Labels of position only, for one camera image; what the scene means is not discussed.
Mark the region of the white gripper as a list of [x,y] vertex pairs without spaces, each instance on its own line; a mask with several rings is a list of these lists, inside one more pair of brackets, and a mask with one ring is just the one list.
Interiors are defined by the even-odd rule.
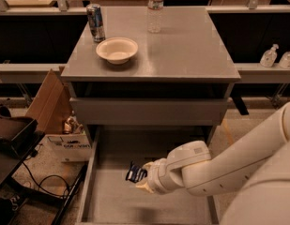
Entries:
[[142,191],[156,194],[167,194],[169,190],[160,181],[160,171],[164,168],[165,158],[147,162],[142,169],[147,170],[147,179],[143,179],[136,183],[136,187]]

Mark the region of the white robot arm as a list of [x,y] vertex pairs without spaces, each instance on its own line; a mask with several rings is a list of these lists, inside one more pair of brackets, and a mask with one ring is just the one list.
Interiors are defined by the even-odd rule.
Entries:
[[151,194],[235,192],[220,225],[290,225],[290,102],[215,157],[188,142],[144,168],[136,187]]

